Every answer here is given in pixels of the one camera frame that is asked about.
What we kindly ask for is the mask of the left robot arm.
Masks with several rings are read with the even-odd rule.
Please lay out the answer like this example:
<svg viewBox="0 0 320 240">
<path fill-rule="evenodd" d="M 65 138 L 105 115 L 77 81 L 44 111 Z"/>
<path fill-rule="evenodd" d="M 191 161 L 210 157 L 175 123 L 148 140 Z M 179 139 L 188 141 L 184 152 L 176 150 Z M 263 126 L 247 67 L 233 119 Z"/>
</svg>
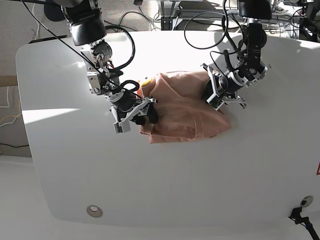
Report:
<svg viewBox="0 0 320 240">
<path fill-rule="evenodd" d="M 220 12 L 223 35 L 218 43 L 227 39 L 233 49 L 232 52 L 225 49 L 220 53 L 227 70 L 222 71 L 215 62 L 212 65 L 202 64 L 210 78 L 202 98 L 216 111 L 230 103 L 237 103 L 245 108 L 245 99 L 238 95 L 238 90 L 260 81 L 268 71 L 261 60 L 261 50 L 267 43 L 261 21 L 272 18 L 270 1 L 239 0 L 237 13 L 248 22 L 239 25 L 242 39 L 235 43 L 229 35 L 229 19 L 233 17 L 233 11 L 223 6 Z"/>
</svg>

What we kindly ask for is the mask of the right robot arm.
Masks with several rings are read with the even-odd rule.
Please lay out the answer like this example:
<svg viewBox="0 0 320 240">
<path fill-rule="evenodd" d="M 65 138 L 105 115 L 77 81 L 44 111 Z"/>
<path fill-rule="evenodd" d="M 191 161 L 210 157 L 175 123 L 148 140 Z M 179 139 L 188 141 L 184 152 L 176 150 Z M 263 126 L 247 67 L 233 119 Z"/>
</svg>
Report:
<svg viewBox="0 0 320 240">
<path fill-rule="evenodd" d="M 138 95 L 138 82 L 119 81 L 123 75 L 122 69 L 133 61 L 136 53 L 135 42 L 129 32 L 121 26 L 105 26 L 97 0 L 58 0 L 56 3 L 61 6 L 68 22 L 74 45 L 81 47 L 90 91 L 109 101 L 116 129 L 124 132 L 124 126 L 129 122 L 140 126 L 146 122 L 156 124 L 159 120 L 154 107 L 157 100 Z M 109 29 L 122 31 L 131 43 L 129 60 L 119 66 L 113 65 L 112 48 L 105 41 Z"/>
</svg>

